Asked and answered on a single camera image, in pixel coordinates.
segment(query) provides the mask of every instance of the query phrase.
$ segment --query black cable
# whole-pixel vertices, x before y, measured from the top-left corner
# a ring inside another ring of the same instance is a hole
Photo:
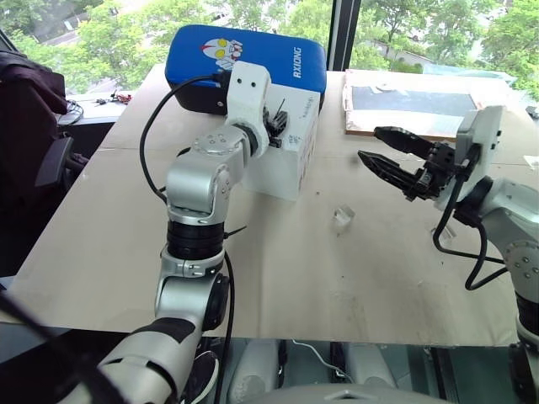
[[[160,200],[162,200],[165,204],[167,203],[167,197],[163,194],[162,191],[160,191],[159,189],[157,189],[157,187],[155,186],[155,184],[153,183],[152,181],[152,176],[150,175],[149,171],[148,171],[148,167],[147,167],[147,164],[146,164],[146,156],[144,155],[144,146],[146,144],[146,138],[147,138],[147,135],[148,135],[148,131],[150,130],[150,128],[152,127],[152,124],[153,124],[153,121],[157,118],[157,115],[159,114],[159,112],[161,112],[161,109],[163,109],[163,106],[167,103],[167,101],[169,101],[173,95],[175,95],[179,90],[181,90],[183,87],[185,86],[188,86],[194,82],[201,82],[203,80],[212,80],[212,81],[216,81],[216,76],[217,75],[210,75],[210,76],[198,76],[198,77],[193,77],[193,78],[190,78],[189,80],[186,80],[182,83],[180,83],[178,86],[174,87],[172,90],[170,90],[167,95],[165,95],[163,97],[163,99],[161,100],[161,102],[157,105],[157,107],[153,110],[152,112],[152,115],[150,116],[150,119],[148,120],[148,122],[146,122],[146,126],[144,126],[144,130],[142,131],[142,135],[141,135],[141,143],[139,145],[139,157],[141,159],[141,165],[142,165],[142,172],[144,173],[144,178],[146,179],[146,181],[148,182],[148,185],[150,186],[150,189],[152,190],[152,192],[158,196],[158,198]]]
[[[438,249],[438,251],[441,251],[442,253],[456,255],[458,257],[464,257],[464,258],[479,259],[479,256],[476,254],[450,250],[449,248],[442,247],[440,243],[440,235],[446,228],[447,221],[449,221],[449,218],[451,217],[451,212],[455,209],[456,199],[458,198],[458,195],[461,193],[463,184],[464,184],[464,177],[457,175],[456,180],[455,180],[455,186],[453,187],[449,200],[447,201],[447,205],[446,205],[446,208],[444,209],[444,213],[440,221],[438,222],[438,226],[436,226],[434,234],[432,235],[432,241],[435,244],[436,249]],[[484,257],[483,260],[489,261],[491,263],[504,263],[503,259],[493,258],[493,257]]]
[[[484,286],[491,280],[494,280],[498,278],[500,275],[505,274],[507,272],[507,268],[502,268],[494,272],[493,274],[490,274],[489,276],[486,276],[485,278],[478,281],[476,284],[473,283],[475,278],[477,278],[479,271],[481,270],[481,267],[483,266],[485,261],[490,261],[493,263],[504,263],[503,260],[487,257],[487,232],[485,231],[485,228],[482,223],[478,223],[478,230],[479,230],[479,236],[481,240],[481,245],[479,249],[479,255],[471,254],[469,252],[462,252],[462,251],[455,251],[450,250],[447,248],[443,248],[440,244],[440,235],[444,231],[444,228],[447,225],[447,221],[451,217],[451,212],[454,210],[456,205],[456,199],[458,198],[459,193],[461,193],[462,185],[465,182],[465,178],[462,175],[457,174],[456,180],[455,180],[455,186],[453,187],[453,190],[451,191],[451,195],[449,197],[449,200],[447,201],[446,208],[444,209],[444,213],[442,214],[442,217],[440,221],[438,222],[438,226],[435,229],[434,234],[432,235],[432,241],[435,244],[436,248],[446,254],[450,255],[457,255],[459,257],[464,258],[476,258],[477,261],[475,265],[473,266],[472,272],[468,275],[468,278],[466,279],[465,287],[467,290],[476,290],[480,288],[481,286]]]
[[[68,99],[67,100],[67,113],[63,116],[66,116],[68,114],[73,114],[73,113],[77,113],[77,116],[73,118],[71,122],[67,122],[66,124],[61,124],[58,126],[63,128],[65,126],[75,125],[84,115],[84,108],[77,101]]]
[[[234,301],[236,299],[236,290],[234,287],[234,270],[227,252],[225,252],[225,262],[227,263],[228,278],[230,279],[230,304],[228,307],[227,334],[225,335],[225,343],[223,344],[222,349],[221,366],[219,366],[219,373],[217,373],[216,394],[214,396],[213,404],[220,404],[219,401],[221,400],[222,382],[225,375],[225,363],[227,362],[230,340],[232,338],[232,324],[234,323]]]
[[[475,278],[477,278],[479,271],[481,270],[481,267],[483,266],[485,255],[487,255],[487,231],[485,230],[483,223],[479,223],[478,230],[479,230],[479,235],[481,237],[481,249],[479,251],[479,259],[473,266],[472,272],[469,274],[468,278],[466,279],[466,283],[464,284],[467,290],[479,289],[481,286],[487,284],[491,280],[494,280],[498,278],[500,275],[505,274],[507,272],[507,268],[502,268],[502,269],[497,270],[493,274],[490,274],[489,276],[485,276],[483,279],[479,280],[477,283],[475,284],[473,283]]]
[[[8,298],[6,292],[0,292],[0,311],[19,320],[37,336],[47,341],[51,348],[64,357],[77,372],[80,380],[87,386],[93,402],[108,404],[126,403],[118,389],[107,379],[101,371],[91,364],[80,359],[65,344],[58,341],[56,336],[47,328],[41,326],[34,318],[27,314],[14,301]]]

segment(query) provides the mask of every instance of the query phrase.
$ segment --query green foliage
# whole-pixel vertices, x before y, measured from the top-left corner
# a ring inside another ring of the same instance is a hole
[[[314,40],[328,47],[332,3],[325,0],[303,0],[297,4],[279,33]]]
[[[167,48],[180,27],[211,22],[199,0],[155,0],[141,10],[138,20],[142,30],[152,37],[152,45]]]
[[[404,61],[396,60],[396,61],[391,61],[391,71],[421,74],[423,73],[423,67],[419,63],[410,65]]]
[[[0,0],[0,28],[9,33],[20,30],[32,35],[36,23],[61,24],[66,16],[59,16],[57,10],[63,6],[72,16],[100,3],[101,0]]]
[[[407,52],[414,53],[415,55],[420,56],[427,56],[427,49],[425,46],[418,44],[417,42],[413,42],[411,40],[408,40],[408,42],[404,45],[403,49]]]
[[[519,79],[539,100],[539,0],[515,0],[509,12],[492,23],[483,41],[490,68]]]
[[[477,16],[494,5],[495,0],[365,0],[350,67],[421,73],[420,65],[382,57],[371,43],[379,39],[394,51],[439,63],[507,72],[519,78],[517,88],[539,98],[539,0],[515,0],[484,33]],[[55,21],[55,8],[68,6],[74,13],[88,8],[89,21],[77,29],[76,43],[44,45],[31,37],[36,22]],[[71,91],[85,92],[105,78],[123,88],[138,87],[150,68],[165,60],[178,28],[210,24],[215,7],[231,26],[276,29],[327,47],[332,6],[331,0],[153,0],[137,12],[111,13],[120,9],[115,0],[0,0],[0,26],[30,59],[64,74]],[[424,45],[408,38],[414,29],[427,30]],[[471,60],[472,43],[482,35],[483,61]]]
[[[383,35],[384,28],[375,22],[375,11],[363,10],[358,16],[354,47],[350,56],[350,68],[363,70],[386,70],[389,62],[369,42]]]
[[[89,57],[77,45],[39,44],[21,31],[15,31],[11,40],[18,49],[32,61],[61,72],[66,79],[66,87],[78,93],[88,90],[91,83],[98,82],[109,74],[109,66],[100,59]]]
[[[275,22],[286,16],[286,0],[210,0],[210,4],[230,11],[232,27],[257,31],[270,31]]]
[[[460,66],[483,33],[477,16],[495,5],[494,0],[439,0],[431,7],[431,26],[425,40],[432,44],[428,56],[436,63]]]
[[[425,27],[428,3],[427,0],[376,0],[367,2],[365,7],[374,12],[374,21],[385,28],[384,35],[378,39],[392,45],[397,33]]]

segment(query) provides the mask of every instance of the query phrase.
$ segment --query tree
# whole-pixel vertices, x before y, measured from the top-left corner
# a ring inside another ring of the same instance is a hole
[[[288,21],[280,25],[279,33],[314,40],[327,48],[331,7],[331,2],[325,0],[303,0],[294,8]]]
[[[428,6],[432,3],[432,0],[377,0],[366,4],[366,9],[374,11],[374,20],[386,29],[383,35],[388,45],[386,57],[395,34],[425,27]]]
[[[375,23],[375,11],[360,12],[355,29],[354,46],[350,56],[350,67],[364,70],[386,70],[389,62],[384,59],[378,49],[370,42],[382,35],[384,28]]]
[[[117,14],[119,4],[106,0],[88,10],[89,21],[77,30],[84,61],[96,59],[107,65],[106,77],[114,78],[122,87],[135,83],[127,72],[140,63],[138,57],[144,32],[132,13]]]
[[[30,60],[61,73],[66,80],[66,88],[72,92],[86,92],[90,84],[106,77],[109,72],[106,63],[96,58],[88,58],[77,45],[40,44],[22,31],[15,31],[11,40]]]
[[[8,34],[20,30],[32,35],[38,22],[61,24],[66,15],[59,14],[60,9],[71,15],[99,3],[101,0],[0,0],[0,28]]]
[[[297,4],[288,21],[279,28],[283,35],[299,36],[314,40],[327,48],[332,3],[326,0],[303,0]],[[383,34],[376,26],[374,11],[363,10],[358,17],[350,67],[357,69],[387,69],[389,63],[368,41]]]
[[[494,20],[483,57],[493,70],[518,77],[515,87],[539,100],[539,0],[515,0],[506,15]]]
[[[478,14],[492,9],[494,0],[439,0],[432,8],[431,24],[425,40],[436,63],[461,65],[467,59],[474,40],[483,29]]]
[[[152,45],[168,48],[180,27],[210,23],[204,6],[199,0],[155,0],[141,10],[139,24],[152,37]]]
[[[284,22],[286,7],[297,0],[210,0],[210,4],[230,15],[234,28],[270,31]]]

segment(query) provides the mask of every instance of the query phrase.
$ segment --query windowsill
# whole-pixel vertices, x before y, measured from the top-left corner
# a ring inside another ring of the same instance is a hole
[[[120,94],[130,94],[135,97],[136,91],[122,91]],[[126,104],[120,102],[107,102],[106,104],[98,104],[96,100],[110,99],[110,93],[85,93],[67,96],[67,99],[76,101],[81,107],[83,107],[83,117],[74,123],[74,125],[92,125],[103,123],[114,123],[118,120],[120,115],[123,114]],[[69,125],[74,119],[77,118],[77,114],[65,114],[57,115],[59,125]]]

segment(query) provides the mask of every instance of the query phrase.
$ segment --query cartoon character print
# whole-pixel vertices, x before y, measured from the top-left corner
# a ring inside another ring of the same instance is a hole
[[[223,38],[208,40],[200,49],[223,70],[232,70],[236,60],[242,55],[243,45],[236,40]]]

